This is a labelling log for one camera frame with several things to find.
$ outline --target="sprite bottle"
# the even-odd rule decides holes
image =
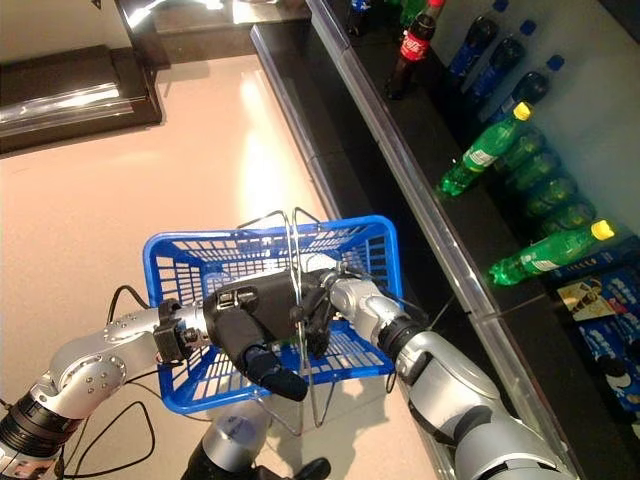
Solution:
[[[496,285],[515,285],[525,278],[575,262],[588,253],[594,244],[614,234],[606,220],[577,230],[557,232],[512,257],[500,260],[489,269],[489,273]]]
[[[462,160],[444,174],[440,189],[456,196],[464,192],[485,169],[504,154],[520,133],[520,128],[531,117],[531,105],[521,102],[511,116],[490,126],[469,147]]]
[[[529,217],[540,217],[567,202],[578,191],[576,182],[569,177],[556,177],[542,182],[527,198],[525,211]]]
[[[560,165],[558,156],[544,149],[534,155],[524,165],[520,165],[504,182],[505,191],[509,193],[525,192],[536,183],[553,172]]]
[[[539,235],[544,237],[562,230],[573,230],[591,223],[596,209],[587,200],[570,203],[552,213],[540,225]]]
[[[544,147],[544,135],[531,126],[513,143],[509,151],[493,164],[496,172],[506,175],[522,165],[527,158]]]

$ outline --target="blue cap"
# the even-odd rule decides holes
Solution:
[[[547,67],[550,70],[557,72],[564,65],[564,58],[562,55],[553,55],[549,60],[547,60]]]
[[[504,12],[509,6],[509,0],[496,0],[491,6],[496,12]]]
[[[533,20],[525,20],[522,22],[522,25],[520,25],[520,32],[523,35],[529,36],[535,31],[536,27],[536,22]]]

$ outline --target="blue plastic basket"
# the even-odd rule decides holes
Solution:
[[[346,261],[402,296],[396,231],[384,217],[368,216],[298,226],[301,254],[320,253]],[[151,306],[167,298],[182,304],[202,300],[221,285],[247,275],[288,268],[285,227],[263,230],[171,232],[144,247]],[[298,371],[296,345],[276,347],[282,363]],[[316,384],[385,375],[393,364],[362,340],[346,321],[335,321],[326,355],[311,358]],[[170,410],[191,413],[247,400],[269,392],[250,383],[216,347],[196,351],[185,366],[158,371],[162,399]]]

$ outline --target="white floor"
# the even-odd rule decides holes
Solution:
[[[141,255],[151,235],[234,228],[293,206],[325,218],[256,57],[177,65],[161,72],[158,92],[166,111],[160,127],[0,161],[0,395],[7,400],[27,391],[61,344],[101,328],[118,285],[146,292]],[[134,308],[124,295],[119,311]],[[154,377],[145,383],[157,390]],[[336,390],[323,428],[302,438],[273,428],[258,462],[284,475],[323,455],[332,479],[435,478],[397,389],[385,395],[383,379],[375,378]],[[93,415],[83,445],[134,400],[149,408],[156,452],[105,478],[179,478],[207,424],[170,413],[134,385]],[[275,403],[288,413],[286,401]],[[148,448],[143,417],[133,410],[96,445],[81,473],[126,463]]]

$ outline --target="yellow bottle cap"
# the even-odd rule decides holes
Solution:
[[[613,237],[616,232],[613,231],[609,222],[600,220],[591,225],[591,234],[598,240],[606,240],[607,238]]]
[[[526,122],[533,115],[533,107],[527,102],[520,102],[516,105],[516,108],[513,109],[513,116],[518,120]]]

